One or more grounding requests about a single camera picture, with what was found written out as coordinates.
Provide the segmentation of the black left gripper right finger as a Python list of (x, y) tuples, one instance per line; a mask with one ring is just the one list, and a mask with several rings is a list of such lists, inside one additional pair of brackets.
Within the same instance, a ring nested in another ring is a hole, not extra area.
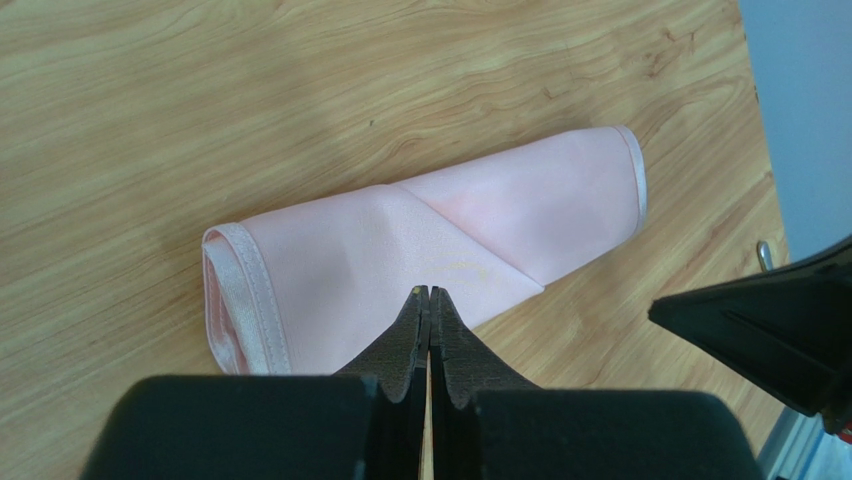
[(482, 477), (476, 395), (537, 390), (462, 321), (448, 291), (430, 292), (430, 376), (433, 473), (436, 479)]

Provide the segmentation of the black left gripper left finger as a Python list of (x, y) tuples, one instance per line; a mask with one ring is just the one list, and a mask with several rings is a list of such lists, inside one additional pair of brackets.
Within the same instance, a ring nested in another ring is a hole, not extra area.
[(359, 377), (372, 398), (364, 479), (418, 479), (426, 413), (430, 298), (414, 287), (396, 320), (334, 373)]

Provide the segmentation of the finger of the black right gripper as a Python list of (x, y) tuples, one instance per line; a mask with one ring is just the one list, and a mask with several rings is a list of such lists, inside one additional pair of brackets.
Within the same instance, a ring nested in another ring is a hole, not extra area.
[(659, 298), (651, 322), (786, 406), (851, 431), (851, 241), (804, 260)]

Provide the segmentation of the pink cloth napkin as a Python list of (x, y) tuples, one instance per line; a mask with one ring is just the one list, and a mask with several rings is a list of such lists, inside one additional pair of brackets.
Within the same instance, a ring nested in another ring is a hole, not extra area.
[(213, 357), (228, 374), (335, 372), (419, 285), (476, 327), (636, 235), (647, 203), (637, 137), (606, 126), (214, 226)]

